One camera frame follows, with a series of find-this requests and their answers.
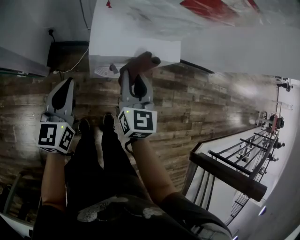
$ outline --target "shirt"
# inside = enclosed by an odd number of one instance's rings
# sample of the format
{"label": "shirt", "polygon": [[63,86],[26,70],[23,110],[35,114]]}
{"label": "shirt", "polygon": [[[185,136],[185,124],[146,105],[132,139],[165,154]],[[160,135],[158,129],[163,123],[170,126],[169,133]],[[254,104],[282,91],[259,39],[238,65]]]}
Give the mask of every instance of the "shirt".
{"label": "shirt", "polygon": [[32,239],[202,239],[231,240],[228,228],[183,195],[167,196],[160,207],[134,195],[115,195],[78,211],[52,207],[38,212]]}

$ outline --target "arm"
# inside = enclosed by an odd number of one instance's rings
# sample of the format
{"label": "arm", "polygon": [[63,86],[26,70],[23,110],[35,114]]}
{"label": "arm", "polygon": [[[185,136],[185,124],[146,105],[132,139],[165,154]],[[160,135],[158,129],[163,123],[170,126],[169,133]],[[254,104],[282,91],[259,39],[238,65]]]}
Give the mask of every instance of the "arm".
{"label": "arm", "polygon": [[53,206],[61,211],[66,209],[64,156],[48,153],[42,181],[43,205]]}
{"label": "arm", "polygon": [[141,139],[131,145],[141,178],[153,202],[160,204],[168,195],[177,192],[150,142]]}

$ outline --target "wooden floor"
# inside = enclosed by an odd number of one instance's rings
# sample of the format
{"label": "wooden floor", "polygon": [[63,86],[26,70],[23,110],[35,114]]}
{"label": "wooden floor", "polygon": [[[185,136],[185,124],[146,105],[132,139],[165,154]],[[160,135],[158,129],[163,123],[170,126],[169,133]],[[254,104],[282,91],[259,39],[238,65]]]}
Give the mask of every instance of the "wooden floor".
{"label": "wooden floor", "polygon": [[[64,69],[70,69],[81,53],[66,54]],[[146,74],[154,89],[158,112],[157,133],[150,137],[176,188],[181,190],[188,168],[189,152],[199,141],[252,128],[258,110],[273,112],[277,88],[269,76],[207,74],[197,68],[174,64]],[[120,87],[117,79],[90,79],[87,57],[64,78],[76,82],[75,116],[89,117],[96,126],[105,112],[115,114]],[[15,198],[12,214],[23,202],[32,203],[35,218],[45,153],[35,146],[36,123],[44,110],[47,94],[60,76],[46,78],[0,75],[0,192],[16,175],[26,173]],[[127,141],[116,120],[122,144]],[[75,147],[80,136],[73,142]],[[96,130],[98,158],[102,164],[101,132]]]}

